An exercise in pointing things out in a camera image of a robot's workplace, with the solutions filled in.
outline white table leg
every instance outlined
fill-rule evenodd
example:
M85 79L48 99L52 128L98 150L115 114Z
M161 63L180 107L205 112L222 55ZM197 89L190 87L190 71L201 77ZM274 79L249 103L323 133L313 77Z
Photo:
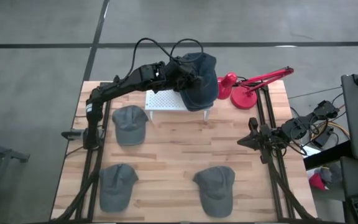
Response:
M204 121L207 121L209 118L209 109L208 110L204 110Z
M150 120L152 121L153 120L153 111L149 111L149 117L150 117Z

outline gray floor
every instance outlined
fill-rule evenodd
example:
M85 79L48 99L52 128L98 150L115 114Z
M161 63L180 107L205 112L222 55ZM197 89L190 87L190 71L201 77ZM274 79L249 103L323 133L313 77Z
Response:
M102 3L0 0L0 44L91 43ZM100 42L141 37L160 42L187 37L203 42L358 41L358 0L111 0ZM0 145L31 154L28 164L12 161L9 166L0 193L0 223L48 220L67 146L60 132L72 124L89 52L0 49ZM219 76L253 77L293 67L285 85L300 114L341 90L315 92L338 87L341 75L358 73L358 47L208 47L205 52L217 58ZM132 49L99 49L90 80L124 76L131 55ZM159 49L139 49L135 66L160 60L167 58ZM341 98L336 101L342 104ZM345 116L337 122L347 127ZM337 212L341 204L314 193L319 217L343 221Z

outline wooden table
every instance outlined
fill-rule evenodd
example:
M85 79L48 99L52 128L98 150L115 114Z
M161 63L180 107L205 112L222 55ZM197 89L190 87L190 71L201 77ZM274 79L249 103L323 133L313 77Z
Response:
M85 100L88 99L90 91L98 85L99 82L84 83L74 128L86 127ZM269 88L275 119L277 125L281 125L291 118L284 83L276 81L270 84ZM249 134L249 118L258 118L256 106L251 110L239 110L229 99L216 100L207 122L203 121L202 111L158 112L154 114L152 123L147 124L145 142L140 146L123 149L117 144L111 113L128 105L144 108L144 102L144 92L133 92L116 98L111 103L102 168L118 163L130 164L139 176L139 181L133 188L127 210L121 213L102 212L98 194L94 222L276 220L267 165L260 162L259 151L236 143L238 139ZM269 123L266 107L264 111L266 122ZM72 141L67 152L81 145L80 140ZM62 214L78 193L85 157L86 151L80 150L65 159L51 218ZM291 190L307 211L316 217L303 158L289 149L284 160ZM211 218L203 211L198 186L191 180L196 172L219 165L229 166L236 173L233 186L234 205L230 216ZM282 192L280 198L287 217ZM85 199L85 211L88 210L87 200L89 196Z

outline perforated white platform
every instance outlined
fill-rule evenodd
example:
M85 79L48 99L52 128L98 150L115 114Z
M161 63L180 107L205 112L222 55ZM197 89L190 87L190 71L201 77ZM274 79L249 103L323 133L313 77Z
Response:
M145 110L153 120L154 111L187 111L180 93L173 90L160 91L155 94L152 90L146 91ZM204 110L204 120L209 117L209 108Z

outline baseball cap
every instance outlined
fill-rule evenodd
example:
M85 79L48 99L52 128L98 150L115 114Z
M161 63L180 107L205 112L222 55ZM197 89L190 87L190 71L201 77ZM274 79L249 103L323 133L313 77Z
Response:
M120 146L142 144L146 135L146 113L138 106L125 106L114 111L112 121L116 125L116 138Z
M127 164L117 164L100 170L100 209L104 212L121 212L128 207L132 187L139 179Z
M227 166L216 166L198 172L193 181L200 188L204 212L216 218L229 216L233 210L232 186L234 171Z
M200 53L191 53L186 54L183 58L193 60L199 56ZM216 58L206 53L202 53L193 62L193 68L201 77L201 85L199 88L180 90L181 98L189 111L199 111L214 105L213 102L218 97L219 92L215 65Z

